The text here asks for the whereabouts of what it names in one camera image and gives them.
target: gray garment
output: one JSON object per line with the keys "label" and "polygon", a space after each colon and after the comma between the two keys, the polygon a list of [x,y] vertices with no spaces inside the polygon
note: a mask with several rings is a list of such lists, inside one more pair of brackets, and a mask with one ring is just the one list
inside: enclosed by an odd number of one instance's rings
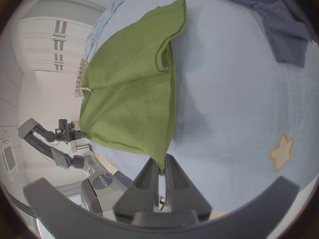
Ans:
{"label": "gray garment", "polygon": [[305,66],[305,55],[313,37],[290,0],[229,0],[258,12],[278,62]]}

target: drawstring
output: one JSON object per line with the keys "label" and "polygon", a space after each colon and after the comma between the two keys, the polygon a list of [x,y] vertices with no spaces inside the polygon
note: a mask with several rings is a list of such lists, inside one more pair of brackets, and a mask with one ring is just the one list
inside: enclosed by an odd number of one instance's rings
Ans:
{"label": "drawstring", "polygon": [[81,91],[81,93],[82,93],[82,99],[83,99],[83,100],[84,100],[83,90],[88,90],[88,91],[90,91],[90,92],[93,94],[93,92],[92,92],[92,90],[91,90],[90,88],[80,87],[80,91]]}

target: wooden floor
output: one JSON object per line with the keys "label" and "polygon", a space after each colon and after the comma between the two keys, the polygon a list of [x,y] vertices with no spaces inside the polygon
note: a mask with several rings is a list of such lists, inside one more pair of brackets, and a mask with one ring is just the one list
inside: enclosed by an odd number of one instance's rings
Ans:
{"label": "wooden floor", "polygon": [[[101,164],[104,165],[104,167],[110,173],[114,174],[114,173],[116,173],[118,171],[114,166],[112,166],[109,162],[107,162],[104,158],[102,158],[101,155],[93,147],[92,147],[92,152],[95,155],[95,157],[98,159],[98,161],[100,161]],[[226,214],[228,214],[228,213],[212,211],[209,219],[210,220],[218,219],[218,218],[220,218],[220,217],[222,217],[222,216],[224,216]]]}

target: green fabric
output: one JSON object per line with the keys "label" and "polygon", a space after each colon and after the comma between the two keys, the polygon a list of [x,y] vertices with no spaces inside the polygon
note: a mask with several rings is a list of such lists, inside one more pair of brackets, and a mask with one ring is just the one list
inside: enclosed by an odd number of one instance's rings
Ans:
{"label": "green fabric", "polygon": [[99,145],[149,155],[165,168],[176,114],[171,40],[184,29],[185,0],[157,7],[112,35],[85,71],[80,127]]}

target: cabinet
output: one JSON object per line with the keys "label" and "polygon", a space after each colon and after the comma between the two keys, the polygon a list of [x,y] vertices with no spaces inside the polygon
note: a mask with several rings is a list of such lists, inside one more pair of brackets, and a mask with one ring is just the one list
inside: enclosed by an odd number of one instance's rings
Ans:
{"label": "cabinet", "polygon": [[77,73],[92,27],[63,18],[22,19],[20,40],[29,69]]}

